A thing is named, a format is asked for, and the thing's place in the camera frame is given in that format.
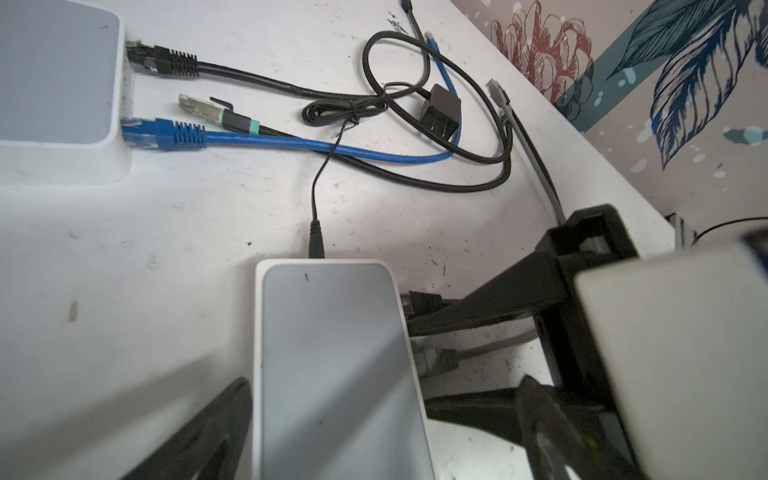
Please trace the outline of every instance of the white desk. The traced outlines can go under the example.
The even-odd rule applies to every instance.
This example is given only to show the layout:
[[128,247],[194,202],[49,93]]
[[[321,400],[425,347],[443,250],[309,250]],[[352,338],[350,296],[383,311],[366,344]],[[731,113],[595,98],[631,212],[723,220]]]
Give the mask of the white desk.
[[[411,31],[398,0],[98,3],[123,17],[129,38],[333,91],[369,92],[359,61],[365,41],[391,29],[390,21]],[[418,0],[414,12],[478,83],[493,77],[505,87],[566,215],[611,203],[642,255],[672,249],[664,219],[448,0]],[[380,81],[413,81],[421,61],[416,51],[382,43],[371,63]],[[432,78],[441,81],[436,70]],[[223,98],[267,126],[311,138],[330,140],[338,128],[304,126],[306,101],[247,86],[145,74],[134,85],[139,117],[197,122],[175,106],[186,93]],[[487,114],[461,81],[457,88],[462,146],[492,154],[497,140]],[[403,104],[416,109],[419,101]],[[388,112],[344,141],[393,153],[435,151],[404,125]],[[250,377],[254,267],[306,254],[310,183],[322,159],[254,149],[135,151],[131,172],[116,184],[0,187],[0,477],[119,478],[233,379]],[[511,178],[495,190],[451,195],[332,162],[318,185],[326,254],[384,260],[402,290],[463,296],[530,253],[554,225],[525,165],[515,157]],[[392,167],[456,183],[492,178],[499,168],[459,159]],[[488,335],[485,341],[501,331],[446,341]],[[430,379],[425,395],[510,386],[524,371],[548,378],[538,343]],[[513,465],[508,444],[467,432],[430,422],[442,478],[497,478],[515,465],[518,474],[527,471],[521,449]],[[15,476],[4,471],[10,468]]]

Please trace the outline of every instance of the black rj45 connector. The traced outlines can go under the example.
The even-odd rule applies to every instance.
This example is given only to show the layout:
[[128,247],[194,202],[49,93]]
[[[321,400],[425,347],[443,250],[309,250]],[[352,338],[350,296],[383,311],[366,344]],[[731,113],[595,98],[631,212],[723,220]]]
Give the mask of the black rj45 connector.
[[197,55],[144,45],[141,41],[127,42],[128,61],[160,75],[198,77]]

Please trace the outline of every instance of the white device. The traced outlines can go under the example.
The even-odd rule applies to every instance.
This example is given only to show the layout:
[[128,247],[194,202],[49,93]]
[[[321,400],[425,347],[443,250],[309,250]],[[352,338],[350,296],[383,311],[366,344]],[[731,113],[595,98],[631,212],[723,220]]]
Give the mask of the white device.
[[120,17],[69,0],[0,2],[0,184],[106,184],[131,168]]
[[259,263],[254,335],[251,478],[435,477],[384,263]]
[[768,230],[751,238],[576,277],[649,478],[766,477]]

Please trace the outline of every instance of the wall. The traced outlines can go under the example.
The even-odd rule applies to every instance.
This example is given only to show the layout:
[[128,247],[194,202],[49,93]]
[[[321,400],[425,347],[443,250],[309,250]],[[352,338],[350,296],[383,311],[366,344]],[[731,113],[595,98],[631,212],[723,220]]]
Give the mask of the wall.
[[453,2],[662,214],[768,215],[768,0]]

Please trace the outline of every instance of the black power cable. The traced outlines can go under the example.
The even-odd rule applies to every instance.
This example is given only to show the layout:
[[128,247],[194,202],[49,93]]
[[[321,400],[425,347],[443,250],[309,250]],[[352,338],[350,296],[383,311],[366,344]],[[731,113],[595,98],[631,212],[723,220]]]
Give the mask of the black power cable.
[[426,98],[427,100],[429,100],[429,98],[432,96],[432,94],[429,91],[427,91],[427,90],[425,90],[424,88],[421,88],[421,87],[416,87],[414,84],[410,84],[407,81],[390,81],[389,83],[385,83],[384,84],[384,90],[386,90],[387,88],[390,88],[390,87],[410,87],[410,88],[413,88],[417,94],[421,95],[422,97]]
[[[509,141],[511,142],[512,129],[510,126],[507,126],[506,128],[507,128],[506,135],[510,139]],[[259,129],[259,134],[269,135],[271,137],[296,138],[291,134],[287,134],[285,132],[275,130],[274,128],[269,128],[266,125],[261,125],[261,128]],[[364,171],[367,174],[371,174],[374,177],[378,177],[378,178],[381,178],[382,180],[393,182],[394,184],[400,184],[400,185],[405,185],[407,187],[419,188],[421,190],[443,192],[447,194],[470,194],[472,192],[482,192],[485,190],[491,190],[492,188],[496,188],[499,185],[506,182],[512,170],[511,158],[507,156],[504,159],[504,161],[502,161],[501,173],[495,179],[490,180],[488,182],[484,182],[482,184],[475,184],[475,185],[451,185],[451,184],[440,184],[438,182],[431,182],[428,180],[420,180],[418,178],[413,178],[413,177],[406,177],[405,175],[396,174],[389,170],[385,170],[381,167],[377,167],[376,165],[369,164],[366,161],[362,161],[359,158],[350,157],[349,155],[334,153],[333,155],[331,155],[331,158],[338,160],[345,165],[349,165],[352,168],[356,168],[357,170]]]
[[[373,76],[373,73],[371,72],[371,65],[370,65],[370,59],[369,59],[371,48],[376,42],[383,40],[384,38],[391,38],[393,40],[404,41],[405,43],[409,43],[415,47],[421,48],[422,51],[429,53],[435,58],[439,58],[444,65],[448,66],[454,72],[456,72],[460,77],[464,78],[464,80],[479,95],[479,97],[482,99],[483,103],[487,107],[488,112],[490,112],[491,117],[493,118],[493,121],[496,125],[498,136],[502,141],[502,153],[497,157],[483,157],[482,155],[473,154],[471,151],[467,151],[467,150],[464,150],[463,148],[457,147],[456,145],[452,144],[450,141],[447,141],[445,138],[442,138],[436,134],[433,134],[431,131],[429,131],[427,128],[421,125],[421,123],[416,118],[414,118],[410,113],[408,113],[405,110],[405,108],[398,105],[397,102],[394,101],[394,97],[386,93],[386,90],[384,89],[384,87],[382,87],[379,84],[379,82],[376,80],[376,78]],[[508,137],[506,135],[502,120],[496,113],[496,108],[494,107],[493,103],[491,103],[491,101],[488,99],[488,97],[485,96],[485,92],[482,90],[482,88],[480,88],[480,85],[478,85],[477,82],[472,80],[472,77],[470,77],[465,71],[463,71],[457,64],[448,60],[439,51],[432,49],[432,47],[427,45],[425,42],[417,40],[415,38],[411,38],[408,35],[404,35],[396,31],[380,31],[379,33],[374,34],[368,40],[368,42],[366,43],[366,46],[362,50],[362,72],[366,76],[366,80],[368,80],[368,83],[371,85],[371,88],[373,88],[373,90],[379,96],[384,97],[389,102],[389,107],[398,116],[400,116],[403,120],[405,120],[408,124],[410,124],[416,130],[426,135],[427,138],[434,141],[441,147],[444,147],[447,151],[452,152],[453,154],[460,155],[468,160],[478,162],[480,164],[497,164],[499,162],[504,161],[505,158],[509,157],[509,154],[512,151],[511,136]]]
[[320,165],[320,169],[317,171],[317,175],[315,175],[315,180],[312,180],[312,221],[310,222],[310,246],[309,246],[309,258],[325,258],[326,257],[326,249],[323,246],[323,231],[320,229],[320,220],[317,219],[317,205],[315,203],[315,186],[317,185],[317,180],[320,178],[320,174],[325,170],[326,165],[328,164],[328,160],[330,160],[333,153],[338,148],[339,144],[341,143],[341,137],[344,135],[344,129],[346,128],[346,124],[350,121],[353,121],[353,119],[347,118],[344,120],[344,123],[341,124],[341,130],[339,131],[338,138],[336,139],[336,143],[333,144],[333,147],[328,151],[328,154],[326,155],[326,159],[323,162],[322,165]]
[[695,245],[696,242],[698,242],[701,237],[703,237],[704,235],[708,234],[709,232],[711,232],[712,230],[715,230],[717,228],[725,227],[726,225],[733,225],[734,223],[753,222],[753,221],[759,221],[759,220],[768,220],[768,217],[746,217],[746,218],[739,218],[737,220],[729,220],[727,222],[718,223],[717,225],[715,225],[713,227],[709,227],[705,231],[703,231],[701,233],[698,233],[694,237],[694,241],[692,241],[690,244],[692,246]]
[[[419,23],[413,16],[413,7],[411,2],[404,0],[401,2],[402,9],[408,15],[408,20],[411,22],[413,31],[416,33],[416,37],[421,43],[424,43],[424,35],[422,34]],[[429,75],[432,72],[431,64],[429,60],[429,53],[422,51],[422,57],[424,60],[424,69],[422,71],[422,77],[415,84],[408,86],[404,90],[397,91],[389,95],[389,98],[402,98],[406,97],[422,87],[429,80]],[[310,125],[327,125],[336,121],[341,121],[350,116],[350,111],[355,111],[358,118],[372,117],[385,111],[389,102],[388,99],[383,99],[380,95],[361,95],[361,94],[341,94],[328,91],[313,90],[312,88],[299,87],[298,85],[290,84],[285,81],[275,80],[274,78],[264,77],[262,75],[253,74],[247,71],[237,70],[236,68],[224,67],[205,61],[197,61],[197,57],[194,57],[194,63],[196,67],[190,67],[194,70],[194,74],[208,74],[215,77],[229,78],[230,80],[242,81],[260,87],[266,87],[272,90],[282,91],[290,95],[294,95],[302,98],[313,98],[316,101],[307,105],[302,112],[302,118]]]

